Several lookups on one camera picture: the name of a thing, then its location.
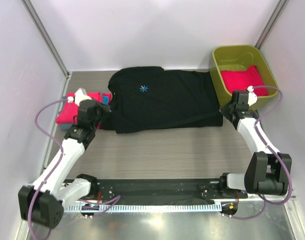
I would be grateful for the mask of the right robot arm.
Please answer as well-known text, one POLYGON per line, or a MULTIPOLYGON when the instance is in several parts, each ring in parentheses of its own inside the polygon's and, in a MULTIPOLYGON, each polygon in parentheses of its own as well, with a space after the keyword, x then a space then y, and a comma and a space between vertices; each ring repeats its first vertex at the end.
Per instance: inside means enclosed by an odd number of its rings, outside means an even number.
POLYGON ((224 198, 237 190, 258 195, 285 195, 290 186, 292 159, 281 153, 264 133, 255 111, 257 102, 253 91, 234 91, 231 100, 220 112, 245 140, 252 157, 245 173, 224 173, 218 192, 224 198))

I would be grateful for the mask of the black t-shirt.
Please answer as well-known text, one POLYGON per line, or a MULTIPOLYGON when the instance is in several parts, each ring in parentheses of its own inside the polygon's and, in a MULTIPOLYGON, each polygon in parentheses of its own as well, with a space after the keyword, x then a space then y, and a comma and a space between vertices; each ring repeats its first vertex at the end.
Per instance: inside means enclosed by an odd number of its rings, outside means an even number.
POLYGON ((209 72, 124 68, 108 82, 111 114, 100 129, 129 134, 146 130, 222 127, 209 72))

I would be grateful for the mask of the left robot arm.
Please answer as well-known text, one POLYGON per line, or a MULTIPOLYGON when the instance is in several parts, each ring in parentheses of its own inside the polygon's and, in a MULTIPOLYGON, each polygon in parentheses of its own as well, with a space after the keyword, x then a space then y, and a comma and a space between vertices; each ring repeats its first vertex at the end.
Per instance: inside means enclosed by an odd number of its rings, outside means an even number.
POLYGON ((111 113, 109 105, 93 98, 79 100, 77 105, 74 123, 63 141, 57 143, 55 157, 32 185, 24 185, 18 192, 20 215, 29 226, 38 224, 54 229, 67 207, 83 197, 92 200, 98 196, 97 178, 87 174, 78 175, 62 188, 71 168, 95 138, 98 126, 111 113))

